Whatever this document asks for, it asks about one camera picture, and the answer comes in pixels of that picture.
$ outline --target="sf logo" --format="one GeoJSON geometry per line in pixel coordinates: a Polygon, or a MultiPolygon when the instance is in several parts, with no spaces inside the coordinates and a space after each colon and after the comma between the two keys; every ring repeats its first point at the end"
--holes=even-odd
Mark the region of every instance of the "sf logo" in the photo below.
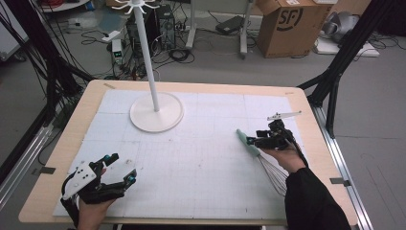
{"type": "Polygon", "coordinates": [[[291,10],[291,11],[282,11],[280,20],[278,21],[277,31],[289,31],[292,30],[302,18],[304,12],[303,8],[291,10]]]}

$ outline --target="cardboard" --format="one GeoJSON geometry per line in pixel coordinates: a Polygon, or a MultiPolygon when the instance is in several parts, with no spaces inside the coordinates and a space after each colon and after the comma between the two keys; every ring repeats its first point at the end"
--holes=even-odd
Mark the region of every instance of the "cardboard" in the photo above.
{"type": "Polygon", "coordinates": [[[264,14],[258,46],[266,58],[308,55],[333,5],[313,0],[257,0],[264,14]]]}
{"type": "Polygon", "coordinates": [[[339,0],[332,8],[332,12],[350,12],[356,15],[362,15],[371,0],[339,0]]]}

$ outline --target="human hand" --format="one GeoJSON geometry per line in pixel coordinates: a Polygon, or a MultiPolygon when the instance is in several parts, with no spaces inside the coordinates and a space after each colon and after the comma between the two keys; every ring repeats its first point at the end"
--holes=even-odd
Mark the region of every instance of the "human hand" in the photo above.
{"type": "Polygon", "coordinates": [[[301,168],[305,168],[305,163],[296,151],[296,148],[290,144],[284,150],[261,149],[268,155],[273,156],[288,173],[295,173],[301,168]]]}
{"type": "Polygon", "coordinates": [[[116,199],[110,199],[99,204],[86,204],[80,199],[78,230],[98,230],[105,218],[108,207],[114,201],[116,199]]]}

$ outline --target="white grid paper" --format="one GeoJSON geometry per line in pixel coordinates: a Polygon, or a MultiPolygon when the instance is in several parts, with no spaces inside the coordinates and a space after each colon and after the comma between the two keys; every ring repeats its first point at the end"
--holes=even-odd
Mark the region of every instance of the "white grid paper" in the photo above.
{"type": "MultiPolygon", "coordinates": [[[[166,132],[147,133],[129,118],[130,107],[145,94],[107,91],[71,166],[70,173],[81,161],[117,152],[120,159],[102,176],[106,184],[136,168],[137,182],[109,208],[109,217],[285,219],[283,197],[236,130],[255,136],[268,129],[267,117],[292,112],[287,98],[172,93],[185,108],[183,120],[166,132]]],[[[294,118],[283,122],[304,150],[294,118]]],[[[68,216],[60,204],[54,215],[68,216]]]]}

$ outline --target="wooden table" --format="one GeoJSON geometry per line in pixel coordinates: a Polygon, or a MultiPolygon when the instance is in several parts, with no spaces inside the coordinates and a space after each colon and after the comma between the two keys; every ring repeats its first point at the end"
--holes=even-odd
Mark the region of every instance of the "wooden table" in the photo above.
{"type": "MultiPolygon", "coordinates": [[[[330,178],[341,177],[338,173],[322,133],[313,116],[303,90],[293,87],[248,86],[227,84],[199,84],[157,82],[159,92],[200,92],[216,94],[251,94],[286,97],[292,111],[301,110],[303,114],[296,117],[296,123],[301,132],[302,140],[311,162],[311,169],[330,190],[337,203],[343,208],[350,222],[356,225],[357,217],[351,204],[350,197],[343,185],[333,185],[330,178]]],[[[93,117],[98,111],[99,104],[106,90],[148,90],[147,82],[93,80],[87,86],[78,107],[63,131],[56,147],[47,162],[46,167],[56,168],[53,174],[42,174],[30,196],[28,197],[19,219],[22,222],[71,222],[61,217],[54,217],[53,211],[59,202],[60,186],[72,164],[81,145],[81,141],[89,128],[93,117]]],[[[280,220],[241,220],[241,219],[165,219],[165,218],[106,218],[109,223],[178,223],[178,224],[255,224],[255,225],[285,225],[280,220]]]]}

